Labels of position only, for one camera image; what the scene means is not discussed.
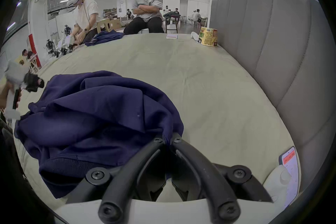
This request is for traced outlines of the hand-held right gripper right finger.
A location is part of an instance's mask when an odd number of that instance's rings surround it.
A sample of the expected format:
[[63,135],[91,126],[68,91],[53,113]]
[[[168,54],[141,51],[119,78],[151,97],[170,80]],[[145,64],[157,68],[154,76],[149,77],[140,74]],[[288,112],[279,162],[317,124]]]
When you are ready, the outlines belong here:
[[251,170],[211,163],[182,138],[174,138],[171,150],[171,181],[183,202],[206,199],[213,224],[233,224],[241,215],[238,199],[273,203]]

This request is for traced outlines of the person's left hand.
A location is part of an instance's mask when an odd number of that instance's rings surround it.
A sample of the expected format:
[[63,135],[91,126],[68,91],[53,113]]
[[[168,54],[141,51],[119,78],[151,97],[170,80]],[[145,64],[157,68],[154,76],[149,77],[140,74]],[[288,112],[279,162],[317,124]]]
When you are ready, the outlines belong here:
[[6,108],[7,95],[9,91],[14,93],[14,85],[10,81],[7,81],[0,92],[0,108],[2,109]]

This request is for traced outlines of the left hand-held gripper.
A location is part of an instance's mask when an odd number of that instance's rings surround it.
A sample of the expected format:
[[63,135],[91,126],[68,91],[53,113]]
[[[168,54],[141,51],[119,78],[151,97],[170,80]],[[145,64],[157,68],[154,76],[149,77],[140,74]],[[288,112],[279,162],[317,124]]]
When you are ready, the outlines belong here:
[[20,120],[20,113],[16,109],[19,90],[24,89],[28,92],[37,92],[39,88],[44,88],[44,80],[30,72],[30,65],[23,66],[14,61],[8,61],[5,78],[7,82],[12,84],[13,89],[7,93],[4,116],[8,120]]

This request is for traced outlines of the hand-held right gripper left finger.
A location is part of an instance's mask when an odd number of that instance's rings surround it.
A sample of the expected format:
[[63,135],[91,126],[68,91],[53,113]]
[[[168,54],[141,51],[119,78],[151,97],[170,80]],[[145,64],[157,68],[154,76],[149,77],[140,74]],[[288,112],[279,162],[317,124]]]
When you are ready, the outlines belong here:
[[155,202],[162,193],[165,152],[163,139],[154,138],[123,166],[88,170],[66,204],[101,200],[97,214],[103,223],[126,223],[132,200]]

